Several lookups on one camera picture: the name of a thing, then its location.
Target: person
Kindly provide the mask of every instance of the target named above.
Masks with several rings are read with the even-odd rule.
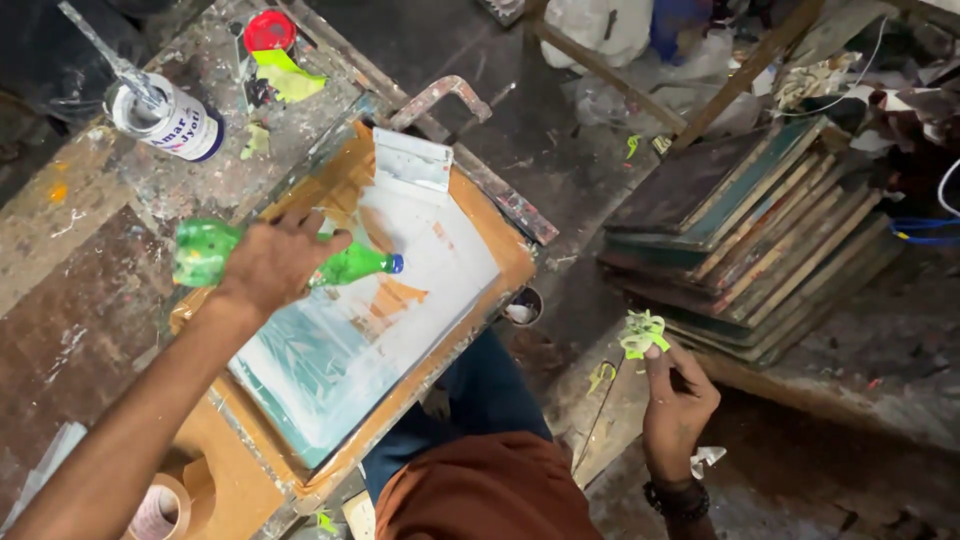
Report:
[[[302,297],[313,271],[351,242],[347,232],[318,240],[323,221],[315,211],[292,210],[273,226],[250,227],[203,308],[64,460],[7,540],[123,536],[209,385],[274,311]],[[671,539],[715,538],[689,457],[720,398],[694,358],[671,345],[646,358],[648,499],[666,517]],[[685,391],[674,389],[671,372],[683,377]],[[415,405],[362,461],[379,540],[600,538],[568,459],[490,332],[439,383],[449,395],[449,421]]]

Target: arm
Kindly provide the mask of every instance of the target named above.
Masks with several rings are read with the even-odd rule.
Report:
[[[706,513],[696,521],[677,515],[695,510],[702,500],[703,488],[690,472],[690,456],[710,414],[720,404],[720,393],[693,355],[673,339],[666,339],[670,343],[667,353],[653,346],[645,355],[650,403],[643,417],[643,453],[670,540],[716,540]],[[680,375],[684,388],[674,389],[671,370]]]
[[[322,223],[317,212],[291,211],[276,227],[250,228],[203,308],[67,457],[7,539],[123,535],[180,425],[227,362],[349,245],[349,233],[319,242]]]

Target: blue bottle cap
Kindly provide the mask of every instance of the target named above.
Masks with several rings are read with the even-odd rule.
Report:
[[[399,274],[403,271],[403,255],[399,253],[394,253],[394,268],[390,271],[391,274]]]

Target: green plastic bottle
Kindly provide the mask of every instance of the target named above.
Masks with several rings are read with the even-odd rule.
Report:
[[[219,283],[224,276],[227,258],[242,237],[243,231],[219,219],[184,219],[177,226],[174,282],[191,287],[206,287]],[[317,237],[327,240],[330,234],[319,233]],[[401,270],[402,255],[379,253],[353,242],[344,251],[321,264],[307,286],[314,288],[343,285],[377,272],[399,274]]]

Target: hand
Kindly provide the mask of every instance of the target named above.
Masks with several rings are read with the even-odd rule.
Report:
[[[318,240],[323,224],[321,213],[307,209],[289,210],[271,224],[253,224],[227,259],[215,293],[249,303],[263,320],[303,298],[314,271],[353,241],[348,231]]]
[[[670,344],[667,353],[654,345],[644,355],[650,404],[643,417],[643,452],[654,483],[679,490],[693,478],[690,456],[710,414],[720,404],[720,393],[690,352],[673,338],[664,338]],[[671,369],[685,380],[685,391],[674,390]]]

